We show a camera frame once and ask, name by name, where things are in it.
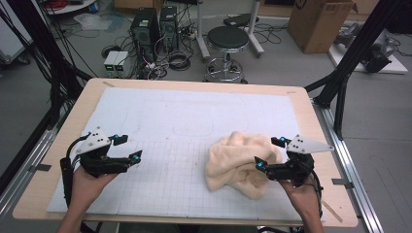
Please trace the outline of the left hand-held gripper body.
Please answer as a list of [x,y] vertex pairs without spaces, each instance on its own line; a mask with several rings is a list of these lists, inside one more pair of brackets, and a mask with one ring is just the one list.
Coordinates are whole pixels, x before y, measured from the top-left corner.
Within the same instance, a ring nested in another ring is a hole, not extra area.
[[95,128],[85,138],[85,141],[76,149],[81,166],[95,178],[103,174],[125,173],[127,157],[108,156],[113,141],[100,127]]

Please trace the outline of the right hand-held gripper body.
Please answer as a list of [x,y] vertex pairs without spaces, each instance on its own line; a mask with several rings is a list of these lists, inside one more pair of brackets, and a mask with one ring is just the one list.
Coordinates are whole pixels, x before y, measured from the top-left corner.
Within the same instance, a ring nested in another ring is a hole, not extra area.
[[292,180],[296,186],[301,186],[314,170],[312,154],[333,151],[334,147],[299,134],[290,141],[284,148],[288,161],[267,165],[266,177],[271,181]]

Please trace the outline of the cream towel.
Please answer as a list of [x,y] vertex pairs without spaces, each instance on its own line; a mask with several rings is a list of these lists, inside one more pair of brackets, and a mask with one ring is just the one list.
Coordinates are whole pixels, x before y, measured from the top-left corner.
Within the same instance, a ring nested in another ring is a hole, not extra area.
[[250,199],[262,198],[268,178],[256,168],[255,157],[280,164],[283,155],[268,136],[238,131],[221,138],[209,148],[205,180],[210,191],[229,185]]

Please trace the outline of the person's right hand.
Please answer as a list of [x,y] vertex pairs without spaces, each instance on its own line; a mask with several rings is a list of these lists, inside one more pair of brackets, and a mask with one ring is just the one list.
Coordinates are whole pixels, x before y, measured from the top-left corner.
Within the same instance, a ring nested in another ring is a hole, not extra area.
[[295,187],[288,181],[279,181],[279,184],[286,191],[292,206],[301,218],[320,216],[317,191],[310,179],[307,179],[304,184],[299,187]]

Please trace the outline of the person's left hand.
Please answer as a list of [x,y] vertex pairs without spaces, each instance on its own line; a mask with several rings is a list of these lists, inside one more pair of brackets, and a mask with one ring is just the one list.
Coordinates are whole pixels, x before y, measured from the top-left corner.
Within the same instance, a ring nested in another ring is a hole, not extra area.
[[99,197],[104,188],[117,174],[101,175],[97,178],[90,175],[82,166],[74,173],[70,210],[84,213]]

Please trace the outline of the white foam mat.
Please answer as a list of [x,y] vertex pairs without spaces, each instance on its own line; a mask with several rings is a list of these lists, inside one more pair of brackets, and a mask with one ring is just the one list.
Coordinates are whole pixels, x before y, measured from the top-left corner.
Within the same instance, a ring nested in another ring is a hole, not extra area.
[[239,220],[297,220],[287,194],[271,182],[252,200],[225,185],[205,182],[208,149],[234,131],[293,138],[300,129],[288,96],[107,88],[86,124],[125,135],[112,157],[142,153],[89,208],[92,214]]

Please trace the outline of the black tape strip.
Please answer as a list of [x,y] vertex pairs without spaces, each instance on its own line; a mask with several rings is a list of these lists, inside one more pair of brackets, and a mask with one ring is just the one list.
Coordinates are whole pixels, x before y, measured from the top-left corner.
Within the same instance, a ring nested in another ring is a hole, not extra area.
[[29,168],[29,171],[30,171],[30,172],[33,172],[33,173],[36,172],[36,171],[45,171],[45,172],[48,172],[51,167],[52,167],[52,166],[51,166],[51,165],[48,165],[48,164],[38,164],[38,165],[36,165],[36,166],[32,165],[32,166]]
[[343,185],[346,189],[350,189],[354,187],[352,182],[349,182],[345,179],[332,179],[332,183],[334,185]]

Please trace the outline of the white power supply unit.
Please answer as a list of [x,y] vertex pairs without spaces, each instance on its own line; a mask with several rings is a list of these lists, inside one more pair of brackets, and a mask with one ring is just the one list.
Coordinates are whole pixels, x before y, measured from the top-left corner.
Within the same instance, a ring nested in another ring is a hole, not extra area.
[[119,51],[114,62],[115,73],[119,78],[125,78],[128,70],[128,52]]
[[109,78],[115,78],[117,76],[117,72],[115,69],[115,63],[118,57],[117,51],[110,51],[104,61],[104,67],[107,72],[107,76]]

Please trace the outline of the white stand leg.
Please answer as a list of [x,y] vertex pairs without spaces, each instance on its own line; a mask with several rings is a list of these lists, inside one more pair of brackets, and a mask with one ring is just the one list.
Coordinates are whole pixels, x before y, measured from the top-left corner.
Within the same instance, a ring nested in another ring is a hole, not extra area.
[[258,18],[258,8],[260,6],[260,0],[253,0],[253,5],[251,9],[251,17],[249,21],[248,27],[248,36],[249,41],[252,47],[255,49],[257,58],[260,58],[264,54],[264,49],[262,48],[260,42],[258,41],[257,37],[255,36],[255,26]]
[[210,53],[203,38],[203,0],[196,0],[196,3],[197,29],[195,32],[195,38],[202,55],[202,61],[206,62],[210,58]]

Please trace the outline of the slim black computer tower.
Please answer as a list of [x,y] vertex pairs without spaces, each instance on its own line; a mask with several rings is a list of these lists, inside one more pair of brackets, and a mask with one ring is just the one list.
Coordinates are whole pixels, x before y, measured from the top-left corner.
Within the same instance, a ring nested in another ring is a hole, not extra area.
[[178,48],[177,8],[163,6],[159,23],[164,47],[168,50],[176,50]]

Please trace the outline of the clear plastic bag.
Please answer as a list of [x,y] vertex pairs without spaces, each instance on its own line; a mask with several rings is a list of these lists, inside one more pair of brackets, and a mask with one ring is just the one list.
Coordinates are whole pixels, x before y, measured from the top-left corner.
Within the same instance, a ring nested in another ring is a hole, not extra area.
[[75,16],[74,20],[81,25],[83,30],[104,30],[106,28],[106,25],[101,20],[100,16],[81,14]]

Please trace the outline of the flat black case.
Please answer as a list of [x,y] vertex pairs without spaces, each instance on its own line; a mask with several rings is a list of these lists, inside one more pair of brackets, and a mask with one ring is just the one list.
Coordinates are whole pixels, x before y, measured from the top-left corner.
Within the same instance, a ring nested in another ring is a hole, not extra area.
[[235,17],[227,17],[223,20],[223,23],[227,26],[248,26],[251,21],[251,14],[241,14]]

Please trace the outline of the white floor board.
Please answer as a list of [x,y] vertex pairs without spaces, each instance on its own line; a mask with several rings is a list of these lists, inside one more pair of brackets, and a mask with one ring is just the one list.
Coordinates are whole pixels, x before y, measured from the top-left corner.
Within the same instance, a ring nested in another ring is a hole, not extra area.
[[[328,55],[331,58],[334,66],[337,66],[340,61],[343,59],[343,56],[346,54],[349,48],[345,48],[343,45],[335,45],[332,44],[328,51]],[[385,66],[381,71],[378,73],[386,73],[386,74],[406,74],[408,70],[395,58],[394,54],[392,54],[389,59],[391,60],[391,63]],[[355,68],[356,72],[365,72],[365,69],[359,63],[357,67]]]

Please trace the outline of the white panel on stand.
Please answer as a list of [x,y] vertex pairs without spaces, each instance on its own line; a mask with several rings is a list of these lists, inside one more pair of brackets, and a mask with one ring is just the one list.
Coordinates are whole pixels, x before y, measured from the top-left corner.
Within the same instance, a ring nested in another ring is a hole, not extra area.
[[[17,28],[17,31],[21,33],[24,39],[29,44],[33,42],[28,32],[25,30],[19,19],[11,14],[11,20],[13,25]],[[6,24],[6,22],[0,17],[0,62],[10,64],[24,51],[24,45],[17,38],[17,35]]]

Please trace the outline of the aluminium rail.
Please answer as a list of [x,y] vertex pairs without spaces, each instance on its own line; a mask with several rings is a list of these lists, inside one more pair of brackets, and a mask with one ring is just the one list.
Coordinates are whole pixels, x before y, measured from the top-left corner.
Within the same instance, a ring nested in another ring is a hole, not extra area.
[[334,131],[333,112],[331,109],[322,108],[314,100],[311,103],[326,134],[326,139],[334,146],[332,154],[338,161],[338,170],[343,175],[343,185],[355,205],[357,218],[360,220],[361,226],[367,233],[384,233],[347,145]]
[[29,168],[41,164],[56,135],[55,130],[34,132],[0,177],[0,223],[10,215],[35,172]]

